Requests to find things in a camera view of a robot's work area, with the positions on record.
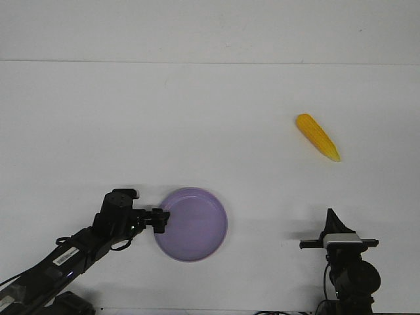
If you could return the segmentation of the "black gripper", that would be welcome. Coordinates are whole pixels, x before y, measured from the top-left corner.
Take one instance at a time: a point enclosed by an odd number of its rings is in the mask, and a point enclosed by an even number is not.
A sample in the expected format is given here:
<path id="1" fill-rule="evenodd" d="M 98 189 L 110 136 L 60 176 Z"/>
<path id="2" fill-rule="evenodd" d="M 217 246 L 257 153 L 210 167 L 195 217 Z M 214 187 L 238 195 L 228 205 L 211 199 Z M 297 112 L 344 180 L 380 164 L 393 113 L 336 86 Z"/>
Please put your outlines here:
<path id="1" fill-rule="evenodd" d="M 152 208 L 151 210 L 134 209 L 133 234 L 141 233 L 147 226 L 151 226 L 155 234 L 163 234 L 167 226 L 167 220 L 170 212 L 161 208 Z"/>
<path id="2" fill-rule="evenodd" d="M 379 240 L 362 239 L 361 241 L 333 241 L 324 244 L 323 240 L 326 235 L 334 234 L 355 234 L 356 232 L 348 228 L 337 216 L 332 208 L 327 209 L 325 218 L 325 226 L 320 234 L 320 240 L 301 240 L 299 247 L 301 249 L 325 249 L 327 251 L 327 261 L 330 263 L 349 263 L 352 261 L 362 260 L 362 253 L 371 247 L 377 247 Z"/>

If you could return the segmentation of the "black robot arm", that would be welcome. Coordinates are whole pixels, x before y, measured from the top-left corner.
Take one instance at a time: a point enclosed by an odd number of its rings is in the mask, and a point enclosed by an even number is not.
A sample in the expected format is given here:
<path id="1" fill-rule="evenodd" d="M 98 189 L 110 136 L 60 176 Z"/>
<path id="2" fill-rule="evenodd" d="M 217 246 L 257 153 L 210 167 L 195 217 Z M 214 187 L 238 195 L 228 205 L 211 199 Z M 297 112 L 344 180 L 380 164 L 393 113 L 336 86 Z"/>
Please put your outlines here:
<path id="1" fill-rule="evenodd" d="M 111 251 L 128 248 L 147 226 L 165 231 L 169 212 L 135 209 L 135 189 L 114 189 L 104 196 L 93 223 L 70 237 L 32 268 L 2 283 L 2 314 L 95 314 L 94 306 L 65 288 Z"/>
<path id="2" fill-rule="evenodd" d="M 329 279 L 336 299 L 327 294 L 316 314 L 372 314 L 373 294 L 380 288 L 378 270 L 363 260 L 362 253 L 379 245 L 379 240 L 362 239 L 348 228 L 332 208 L 327 210 L 324 229 L 315 240 L 301 240 L 301 249 L 325 249 L 327 266 L 324 270 L 323 290 Z"/>

